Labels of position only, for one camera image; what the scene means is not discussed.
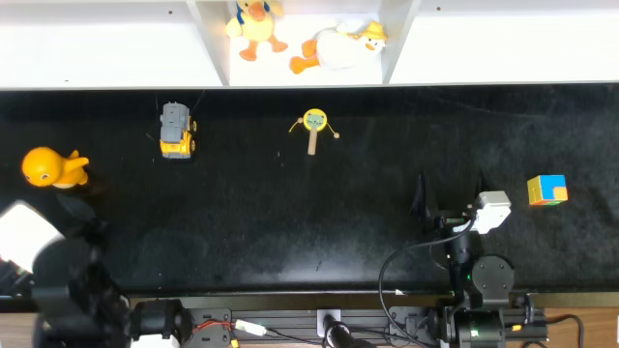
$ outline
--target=orange beak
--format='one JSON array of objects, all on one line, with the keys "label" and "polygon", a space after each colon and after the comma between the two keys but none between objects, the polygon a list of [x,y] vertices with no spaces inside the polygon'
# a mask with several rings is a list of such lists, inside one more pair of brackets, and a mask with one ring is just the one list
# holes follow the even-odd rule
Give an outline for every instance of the orange beak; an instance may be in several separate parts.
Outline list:
[{"label": "orange beak", "polygon": [[264,10],[264,3],[262,1],[254,2],[253,4],[251,4],[249,12],[251,18],[256,21],[262,21],[264,20],[264,17],[267,16],[267,12],[266,10]]}]

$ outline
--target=blue block face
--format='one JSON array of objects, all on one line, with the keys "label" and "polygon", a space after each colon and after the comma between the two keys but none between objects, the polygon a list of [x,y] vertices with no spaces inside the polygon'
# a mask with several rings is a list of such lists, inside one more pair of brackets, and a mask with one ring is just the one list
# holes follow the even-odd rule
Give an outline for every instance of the blue block face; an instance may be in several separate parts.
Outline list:
[{"label": "blue block face", "polygon": [[540,175],[542,184],[542,199],[554,199],[554,188],[565,187],[565,176],[563,175]]}]

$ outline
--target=metal bracket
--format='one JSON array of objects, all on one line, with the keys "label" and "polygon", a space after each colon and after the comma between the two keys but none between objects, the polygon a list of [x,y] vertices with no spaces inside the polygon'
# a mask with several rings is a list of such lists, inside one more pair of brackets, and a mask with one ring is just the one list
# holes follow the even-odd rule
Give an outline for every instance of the metal bracket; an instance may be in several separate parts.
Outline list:
[{"label": "metal bracket", "polygon": [[[193,316],[194,327],[210,319],[228,323],[232,320],[232,312],[227,308],[189,309],[189,312]],[[230,341],[230,332],[227,327],[215,325],[194,333],[184,348],[226,348],[230,345]]]},{"label": "metal bracket", "polygon": [[323,338],[325,336],[325,318],[331,315],[336,321],[341,321],[340,309],[318,309],[316,310],[316,328],[318,337]]},{"label": "metal bracket", "polygon": [[[398,324],[404,326],[407,334],[413,337],[417,336],[417,339],[421,342],[434,344],[434,341],[427,334],[427,327],[423,326],[417,329],[417,326],[427,317],[427,308],[394,306],[389,308],[389,313]],[[393,324],[389,326],[389,334],[402,336],[402,333]],[[392,339],[391,343],[396,346],[410,344],[408,341],[399,339]]]}]

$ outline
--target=yellow hat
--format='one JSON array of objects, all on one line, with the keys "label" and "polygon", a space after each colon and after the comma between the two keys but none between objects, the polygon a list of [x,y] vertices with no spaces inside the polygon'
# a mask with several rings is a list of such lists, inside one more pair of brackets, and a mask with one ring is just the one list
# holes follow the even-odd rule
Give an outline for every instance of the yellow hat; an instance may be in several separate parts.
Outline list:
[{"label": "yellow hat", "polygon": [[383,25],[377,21],[370,23],[368,29],[361,33],[361,35],[374,40],[387,40],[387,36],[383,31]]}]

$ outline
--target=wooden handle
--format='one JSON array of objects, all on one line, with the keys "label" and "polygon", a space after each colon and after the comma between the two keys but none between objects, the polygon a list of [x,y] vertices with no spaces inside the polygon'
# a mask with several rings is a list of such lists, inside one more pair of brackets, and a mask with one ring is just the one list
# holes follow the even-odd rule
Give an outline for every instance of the wooden handle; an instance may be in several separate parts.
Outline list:
[{"label": "wooden handle", "polygon": [[316,155],[316,140],[318,140],[318,129],[312,127],[309,131],[308,155]]}]

